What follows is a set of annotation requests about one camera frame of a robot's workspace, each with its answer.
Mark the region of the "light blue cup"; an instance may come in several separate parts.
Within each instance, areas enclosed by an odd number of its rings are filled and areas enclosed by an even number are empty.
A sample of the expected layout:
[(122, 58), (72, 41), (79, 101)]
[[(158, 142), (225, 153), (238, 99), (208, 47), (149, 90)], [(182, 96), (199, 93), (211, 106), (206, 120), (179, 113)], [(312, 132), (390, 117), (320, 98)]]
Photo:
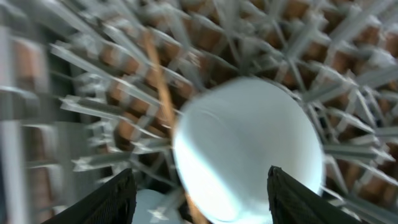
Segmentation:
[(149, 189), (139, 190), (132, 224), (181, 224), (183, 220), (178, 208), (184, 199), (182, 188), (168, 194)]

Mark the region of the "grey dishwasher rack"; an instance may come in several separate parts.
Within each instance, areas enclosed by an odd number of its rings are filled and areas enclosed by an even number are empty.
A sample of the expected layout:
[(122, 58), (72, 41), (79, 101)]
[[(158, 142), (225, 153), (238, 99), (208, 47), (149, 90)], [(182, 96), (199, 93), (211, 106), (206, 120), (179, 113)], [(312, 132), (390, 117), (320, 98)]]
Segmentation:
[[(396, 1), (2, 1), (1, 222), (43, 223), (128, 168), (137, 192), (185, 196), (182, 106), (243, 77), (312, 122), (318, 196), (361, 223), (397, 222)], [(178, 212), (193, 223), (186, 197)]]

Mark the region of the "wooden chopstick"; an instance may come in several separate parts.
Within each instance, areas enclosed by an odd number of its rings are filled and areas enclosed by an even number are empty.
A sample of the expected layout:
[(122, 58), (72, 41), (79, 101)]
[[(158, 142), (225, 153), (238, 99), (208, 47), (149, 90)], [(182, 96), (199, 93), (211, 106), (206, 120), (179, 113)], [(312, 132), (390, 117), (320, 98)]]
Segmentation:
[(169, 88), (167, 86), (167, 82), (164, 77), (163, 69), (160, 66), (159, 55), (155, 47), (154, 38), (149, 30), (147, 30), (144, 33), (144, 40), (145, 40), (147, 54), (153, 65), (154, 76), (157, 82), (157, 89), (159, 92), (159, 97), (160, 97), (160, 102), (162, 104), (163, 112), (171, 130), (173, 130), (175, 124), (174, 107), (172, 104)]
[(185, 197), (187, 201), (187, 205), (189, 207), (189, 211), (194, 224), (209, 224), (208, 220), (205, 216), (199, 211), (196, 205), (193, 203), (192, 198), (189, 196), (187, 192), (185, 192)]

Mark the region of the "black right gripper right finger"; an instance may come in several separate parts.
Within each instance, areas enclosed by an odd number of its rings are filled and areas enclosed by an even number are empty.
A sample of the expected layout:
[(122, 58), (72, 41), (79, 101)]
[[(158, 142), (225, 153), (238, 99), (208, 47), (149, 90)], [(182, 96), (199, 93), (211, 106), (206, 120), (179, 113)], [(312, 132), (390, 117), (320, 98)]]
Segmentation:
[(274, 224), (360, 224), (280, 167), (268, 171), (267, 193)]

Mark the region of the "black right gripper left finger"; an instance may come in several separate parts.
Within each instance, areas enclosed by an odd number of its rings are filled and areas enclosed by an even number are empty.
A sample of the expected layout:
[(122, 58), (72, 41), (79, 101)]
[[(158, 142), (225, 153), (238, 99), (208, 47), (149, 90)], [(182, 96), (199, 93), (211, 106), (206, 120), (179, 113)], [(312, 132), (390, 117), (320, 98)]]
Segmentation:
[(132, 169), (111, 180), (43, 224), (131, 224), (136, 209)]

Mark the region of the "light blue bowl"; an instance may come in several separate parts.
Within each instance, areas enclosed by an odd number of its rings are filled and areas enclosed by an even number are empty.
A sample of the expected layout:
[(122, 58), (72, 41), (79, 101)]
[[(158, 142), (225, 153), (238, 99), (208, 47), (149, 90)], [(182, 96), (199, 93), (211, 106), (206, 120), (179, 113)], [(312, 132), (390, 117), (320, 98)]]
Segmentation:
[(312, 122), (288, 93), (260, 78), (237, 78), (185, 103), (173, 145), (182, 184), (212, 223), (270, 223), (272, 166), (316, 194), (325, 181)]

